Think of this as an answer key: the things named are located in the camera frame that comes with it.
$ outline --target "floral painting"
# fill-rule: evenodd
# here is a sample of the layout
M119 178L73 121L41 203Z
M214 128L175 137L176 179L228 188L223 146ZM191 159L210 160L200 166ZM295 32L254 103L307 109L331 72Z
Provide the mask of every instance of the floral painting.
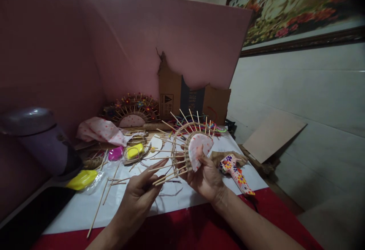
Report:
M308 33L359 17L351 0L232 0L229 5L254 11L243 47Z

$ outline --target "forearm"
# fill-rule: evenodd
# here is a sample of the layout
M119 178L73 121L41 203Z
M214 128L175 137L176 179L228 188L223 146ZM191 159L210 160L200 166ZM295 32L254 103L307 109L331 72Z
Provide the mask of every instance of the forearm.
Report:
M130 238L127 228L111 223L101 231L101 233L87 247L87 250L119 250Z
M250 250L303 249L285 232L249 208L228 188L213 207Z

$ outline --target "purple thermos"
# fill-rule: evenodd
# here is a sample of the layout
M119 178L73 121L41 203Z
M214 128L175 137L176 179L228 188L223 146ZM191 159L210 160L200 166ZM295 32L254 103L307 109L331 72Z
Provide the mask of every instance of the purple thermos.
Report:
M2 132L15 136L55 177L67 180L83 167L80 157L45 108L26 108L2 114Z

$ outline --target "framed painting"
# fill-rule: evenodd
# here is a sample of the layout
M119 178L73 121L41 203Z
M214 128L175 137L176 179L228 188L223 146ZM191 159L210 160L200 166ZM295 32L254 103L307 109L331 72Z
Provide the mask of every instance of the framed painting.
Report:
M227 0L252 9L241 57L365 41L353 0Z

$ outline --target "white tablecloth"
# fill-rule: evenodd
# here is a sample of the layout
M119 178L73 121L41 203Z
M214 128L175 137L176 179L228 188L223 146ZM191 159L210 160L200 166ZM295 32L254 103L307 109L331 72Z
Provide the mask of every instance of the white tablecloth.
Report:
M165 143L163 150L171 150L171 143ZM227 132L222 133L221 137L214 137L214 146L212 147L212 151L235 151L242 154L236 142ZM167 156L169 156L168 152L159 152L155 156L155 158ZM156 162L157 160L146 160L144 161L144 164L152 165ZM104 168L103 171L107 172L106 176L113 177L116 167L116 163L114 162L111 163L108 167ZM139 175L140 171L144 171L146 169L144 166L138 163L131 170L131 172L129 172L131 167L132 166L124 166L123 164L121 164L116 174L116 178L123 179L131 177L133 175ZM166 173L167 170L168 168L160 169L157 172L157 175L163 175ZM250 163L242 168L242 174L245 176L248 185L253 191L268 187L264 180L254 169L254 167L250 165ZM165 183L160 193L160 196L157 197L155 203L152 205L149 216L167 213L206 203L205 199L203 199L199 194L192 190L184 180L182 180L181 178L176 178L175 180L181 181L181 184ZM235 194L241 194L240 190L238 189L232 178L224 177L223 181ZM103 192L105 182L105 179L102 180L98 189L92 195L76 194L62 210L62 212L57 216L57 218L48 226L44 234L54 234L89 229L94 218L101 194ZM120 202L122 201L125 187L126 185L115 185L111 187L105 205L100 206L98 215L94 223L94 228L104 227L108 225L108 223L113 218L115 212L117 211Z

